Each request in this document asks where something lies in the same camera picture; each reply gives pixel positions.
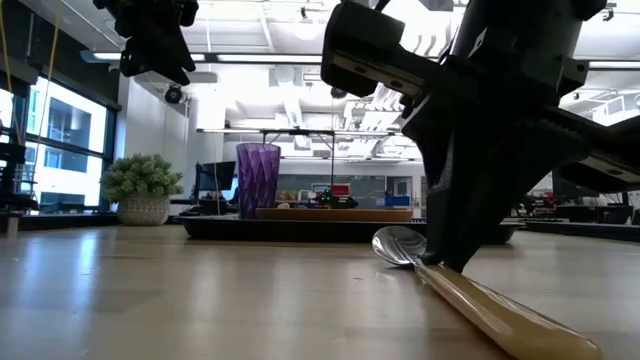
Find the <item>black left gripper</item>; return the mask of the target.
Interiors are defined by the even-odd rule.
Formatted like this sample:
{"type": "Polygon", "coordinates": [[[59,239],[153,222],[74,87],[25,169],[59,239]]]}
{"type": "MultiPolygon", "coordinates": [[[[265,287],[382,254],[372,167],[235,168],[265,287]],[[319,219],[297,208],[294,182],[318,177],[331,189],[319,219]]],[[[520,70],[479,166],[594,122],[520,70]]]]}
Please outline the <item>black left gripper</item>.
{"type": "Polygon", "coordinates": [[[155,71],[179,85],[190,84],[187,73],[195,70],[195,62],[181,28],[195,22],[198,0],[93,0],[93,5],[113,17],[118,35],[129,38],[119,63],[124,76],[155,71]],[[134,36],[152,29],[162,34],[134,36]]]}

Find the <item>long LED light bar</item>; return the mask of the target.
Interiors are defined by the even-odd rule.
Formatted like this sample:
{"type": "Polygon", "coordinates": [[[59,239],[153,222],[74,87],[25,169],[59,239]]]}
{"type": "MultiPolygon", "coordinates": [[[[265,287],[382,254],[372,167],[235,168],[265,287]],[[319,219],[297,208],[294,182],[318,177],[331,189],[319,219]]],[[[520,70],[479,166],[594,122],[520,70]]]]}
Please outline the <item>long LED light bar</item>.
{"type": "MultiPolygon", "coordinates": [[[[81,57],[88,63],[118,62],[119,52],[94,52],[82,50],[81,57]]],[[[195,63],[229,63],[229,64],[296,64],[320,65],[321,55],[315,54],[279,54],[279,53],[194,53],[191,55],[195,63]]],[[[598,71],[634,71],[640,70],[640,60],[587,60],[589,65],[598,71]]]]}

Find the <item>black metal rig frame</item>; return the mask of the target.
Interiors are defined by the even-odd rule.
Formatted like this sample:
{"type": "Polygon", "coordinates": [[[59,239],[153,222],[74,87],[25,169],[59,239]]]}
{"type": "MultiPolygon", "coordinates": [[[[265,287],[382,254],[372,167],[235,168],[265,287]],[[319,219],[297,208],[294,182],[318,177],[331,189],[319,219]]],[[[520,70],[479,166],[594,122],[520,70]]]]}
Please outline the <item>black metal rig frame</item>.
{"type": "Polygon", "coordinates": [[[335,132],[328,130],[305,130],[305,129],[285,129],[285,130],[261,130],[260,133],[263,134],[263,143],[258,144],[247,144],[247,156],[249,156],[249,165],[245,169],[244,165],[239,165],[240,168],[249,171],[248,175],[240,174],[240,186],[243,187],[243,181],[247,180],[247,186],[251,185],[255,187],[254,190],[251,190],[251,194],[259,196],[259,199],[265,200],[266,202],[262,205],[273,206],[275,203],[275,197],[277,194],[278,187],[278,177],[279,177],[279,164],[280,164],[280,153],[281,149],[278,146],[267,144],[264,142],[266,140],[266,134],[273,132],[276,134],[288,134],[288,135],[318,135],[322,138],[322,135],[327,135],[332,137],[332,145],[328,145],[331,150],[331,183],[328,191],[321,192],[320,194],[320,202],[325,204],[334,203],[335,199],[333,196],[332,188],[333,188],[333,177],[334,177],[334,146],[335,146],[335,132]]]}

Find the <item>purple faceted plastic cup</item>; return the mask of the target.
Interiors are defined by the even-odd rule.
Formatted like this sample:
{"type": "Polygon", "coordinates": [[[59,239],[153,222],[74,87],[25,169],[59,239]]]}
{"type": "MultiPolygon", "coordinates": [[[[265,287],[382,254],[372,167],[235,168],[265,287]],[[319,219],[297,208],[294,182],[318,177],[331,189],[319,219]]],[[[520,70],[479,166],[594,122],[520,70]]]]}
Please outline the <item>purple faceted plastic cup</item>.
{"type": "Polygon", "coordinates": [[[259,208],[275,206],[281,148],[267,143],[236,146],[238,204],[242,219],[256,219],[259,208]]]}

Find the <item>black equipment stand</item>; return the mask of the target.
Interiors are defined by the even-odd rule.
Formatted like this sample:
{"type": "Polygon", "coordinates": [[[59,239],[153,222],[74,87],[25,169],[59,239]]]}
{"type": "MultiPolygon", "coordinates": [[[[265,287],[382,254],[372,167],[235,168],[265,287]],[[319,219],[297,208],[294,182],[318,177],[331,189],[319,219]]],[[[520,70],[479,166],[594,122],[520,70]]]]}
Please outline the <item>black equipment stand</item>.
{"type": "Polygon", "coordinates": [[[38,202],[15,192],[15,176],[24,163],[26,147],[15,143],[0,143],[0,218],[10,217],[18,211],[38,210],[38,202]]]}

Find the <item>black plastic tray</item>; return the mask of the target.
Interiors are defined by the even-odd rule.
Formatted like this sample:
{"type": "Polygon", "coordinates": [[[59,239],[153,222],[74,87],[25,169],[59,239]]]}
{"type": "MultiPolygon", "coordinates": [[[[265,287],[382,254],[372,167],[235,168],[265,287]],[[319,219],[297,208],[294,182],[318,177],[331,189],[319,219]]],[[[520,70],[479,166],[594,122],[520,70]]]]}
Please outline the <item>black plastic tray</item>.
{"type": "Polygon", "coordinates": [[[306,220],[241,220],[221,217],[175,217],[193,240],[293,243],[370,243],[387,226],[401,226],[426,234],[422,222],[350,222],[306,220]]]}

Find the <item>orange plate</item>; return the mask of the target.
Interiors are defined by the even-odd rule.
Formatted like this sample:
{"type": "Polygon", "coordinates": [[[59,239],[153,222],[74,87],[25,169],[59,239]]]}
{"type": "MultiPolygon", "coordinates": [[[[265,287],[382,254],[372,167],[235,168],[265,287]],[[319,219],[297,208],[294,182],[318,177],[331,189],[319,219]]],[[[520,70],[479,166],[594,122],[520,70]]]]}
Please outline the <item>orange plate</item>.
{"type": "Polygon", "coordinates": [[[256,214],[261,220],[404,223],[412,219],[413,211],[409,209],[259,208],[256,214]]]}

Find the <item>wooden-handled metal spoon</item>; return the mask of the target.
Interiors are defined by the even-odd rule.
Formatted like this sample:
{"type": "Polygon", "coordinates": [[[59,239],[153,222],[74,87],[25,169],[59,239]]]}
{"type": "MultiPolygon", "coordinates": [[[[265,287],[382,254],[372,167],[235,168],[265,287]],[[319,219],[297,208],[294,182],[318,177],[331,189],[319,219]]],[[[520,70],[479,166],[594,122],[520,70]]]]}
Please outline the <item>wooden-handled metal spoon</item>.
{"type": "Polygon", "coordinates": [[[412,269],[470,323],[516,360],[604,360],[589,338],[481,283],[422,261],[427,239],[402,226],[373,235],[373,251],[384,261],[412,269]]]}

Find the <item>green potted plant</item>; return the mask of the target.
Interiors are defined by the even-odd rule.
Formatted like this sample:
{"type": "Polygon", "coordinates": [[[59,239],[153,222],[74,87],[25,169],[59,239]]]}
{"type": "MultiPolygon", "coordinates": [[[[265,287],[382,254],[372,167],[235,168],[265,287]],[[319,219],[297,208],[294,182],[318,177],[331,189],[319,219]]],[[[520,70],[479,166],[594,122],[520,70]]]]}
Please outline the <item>green potted plant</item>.
{"type": "Polygon", "coordinates": [[[183,174],[160,154],[134,154],[116,160],[102,175],[104,198],[117,205],[127,226],[160,226],[169,218],[170,197],[183,193],[183,174]]]}

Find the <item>large window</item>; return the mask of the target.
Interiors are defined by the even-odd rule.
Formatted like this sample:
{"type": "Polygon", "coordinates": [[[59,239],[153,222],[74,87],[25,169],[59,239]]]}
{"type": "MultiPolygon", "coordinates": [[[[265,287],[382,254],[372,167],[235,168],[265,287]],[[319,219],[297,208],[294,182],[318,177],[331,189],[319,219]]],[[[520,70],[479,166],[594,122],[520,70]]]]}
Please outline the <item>large window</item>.
{"type": "Polygon", "coordinates": [[[44,77],[24,97],[0,88],[0,123],[21,132],[0,142],[26,147],[15,192],[42,207],[98,206],[108,121],[106,107],[44,77]]]}

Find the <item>black computer monitor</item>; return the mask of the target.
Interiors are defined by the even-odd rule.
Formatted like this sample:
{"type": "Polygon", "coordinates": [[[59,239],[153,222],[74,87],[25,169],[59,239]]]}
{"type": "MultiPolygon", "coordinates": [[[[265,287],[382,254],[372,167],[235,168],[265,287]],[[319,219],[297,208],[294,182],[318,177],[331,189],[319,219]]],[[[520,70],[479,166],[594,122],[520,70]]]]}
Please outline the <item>black computer monitor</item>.
{"type": "Polygon", "coordinates": [[[194,184],[194,195],[201,192],[215,192],[225,199],[232,196],[234,185],[237,183],[236,162],[197,163],[194,184]]]}

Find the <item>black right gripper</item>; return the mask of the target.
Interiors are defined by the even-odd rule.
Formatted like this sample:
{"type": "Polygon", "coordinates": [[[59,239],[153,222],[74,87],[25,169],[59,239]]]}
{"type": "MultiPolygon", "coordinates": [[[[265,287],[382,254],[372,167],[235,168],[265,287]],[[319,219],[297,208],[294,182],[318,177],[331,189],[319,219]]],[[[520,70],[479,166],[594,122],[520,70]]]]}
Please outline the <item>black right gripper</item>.
{"type": "Polygon", "coordinates": [[[574,51],[606,4],[469,0],[438,60],[405,49],[403,22],[378,8],[341,0],[333,9],[322,80],[359,97],[379,86],[401,96],[402,131],[426,177],[424,263],[462,272],[551,171],[601,193],[640,190],[640,118],[605,126],[559,106],[586,82],[589,63],[574,51]]]}

